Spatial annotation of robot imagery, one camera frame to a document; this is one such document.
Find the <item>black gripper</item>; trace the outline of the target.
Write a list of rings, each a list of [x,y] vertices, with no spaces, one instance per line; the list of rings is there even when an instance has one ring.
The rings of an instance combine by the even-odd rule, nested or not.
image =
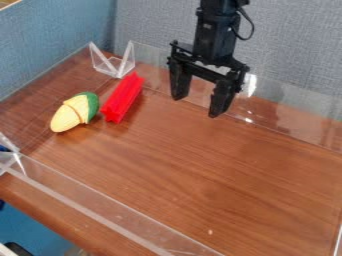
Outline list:
[[[172,99],[180,100],[188,96],[192,77],[216,84],[208,110],[208,116],[215,118],[227,111],[235,93],[241,91],[249,67],[232,56],[224,56],[213,61],[205,60],[192,52],[189,44],[180,43],[177,40],[173,40],[169,46],[166,65]]]

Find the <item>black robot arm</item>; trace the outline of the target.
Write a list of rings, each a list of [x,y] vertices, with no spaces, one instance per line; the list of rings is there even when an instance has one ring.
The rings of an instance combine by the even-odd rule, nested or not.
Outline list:
[[[170,96],[188,96],[192,77],[215,84],[208,116],[223,114],[241,91],[249,67],[233,58],[236,40],[251,39],[255,26],[243,7],[249,0],[200,0],[193,44],[173,40],[168,57]]]

